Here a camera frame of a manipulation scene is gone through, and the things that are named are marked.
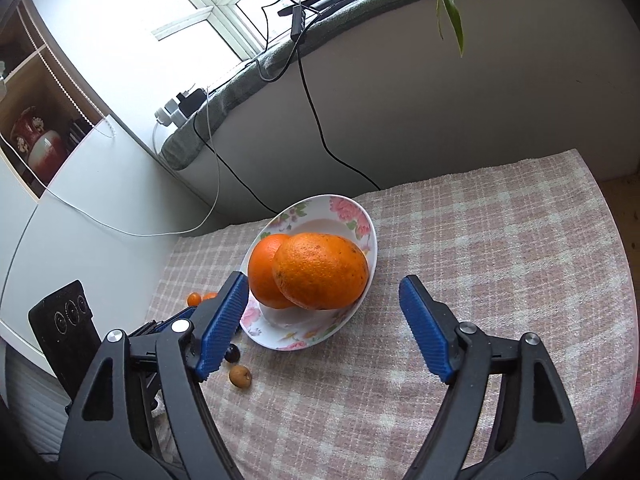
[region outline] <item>floral plate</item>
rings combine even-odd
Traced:
[[[376,230],[368,213],[352,199],[339,195],[313,196],[285,209],[267,224],[249,247],[240,271],[247,273],[249,257],[255,245],[275,233],[342,236],[362,250],[369,265],[369,279],[362,295],[352,305],[338,310],[305,310],[296,306],[276,310],[259,303],[249,292],[249,302],[240,320],[247,335],[265,348],[299,350],[338,332],[362,304],[376,270]]]

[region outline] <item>phone camera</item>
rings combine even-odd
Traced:
[[[80,312],[83,314],[86,314],[86,301],[82,296],[78,296],[78,309],[80,309]]]
[[[69,319],[69,323],[71,323],[72,325],[77,325],[78,321],[80,321],[80,315],[78,314],[78,308],[76,307],[76,304],[73,301],[68,300],[66,302],[65,308],[66,316]]]
[[[56,323],[56,328],[58,329],[58,332],[60,332],[62,335],[64,335],[66,333],[66,319],[65,317],[60,314],[59,312],[56,312],[53,316],[53,321]]]

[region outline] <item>oval plate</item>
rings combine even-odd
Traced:
[[[247,273],[255,245],[276,233],[327,233],[354,242],[364,253],[369,279],[362,295],[350,306],[338,310],[305,310],[292,306],[276,310],[259,303],[249,292],[240,325],[259,345],[272,350],[300,350],[318,344],[338,332],[362,304],[371,286],[378,259],[376,230],[369,214],[351,198],[318,195],[295,203],[272,219],[249,247],[240,271]]]

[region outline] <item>pink checkered tablecloth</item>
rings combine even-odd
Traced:
[[[239,335],[251,389],[234,388],[226,365],[202,385],[245,478],[402,478],[446,390],[428,373],[398,306],[407,274],[487,334],[540,334],[591,463],[631,407],[638,322],[620,236],[580,155],[441,176],[356,200],[373,219],[379,252],[350,322],[295,352]],[[181,238],[147,319],[178,312],[193,290],[218,290],[266,222]],[[499,377],[490,379],[467,465],[482,458],[491,431]],[[177,457],[166,414],[155,414],[164,452]]]

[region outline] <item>floor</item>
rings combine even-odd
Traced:
[[[640,174],[600,182],[600,189],[616,221],[631,278],[636,292],[636,308],[640,318]],[[634,402],[640,401],[640,368]]]

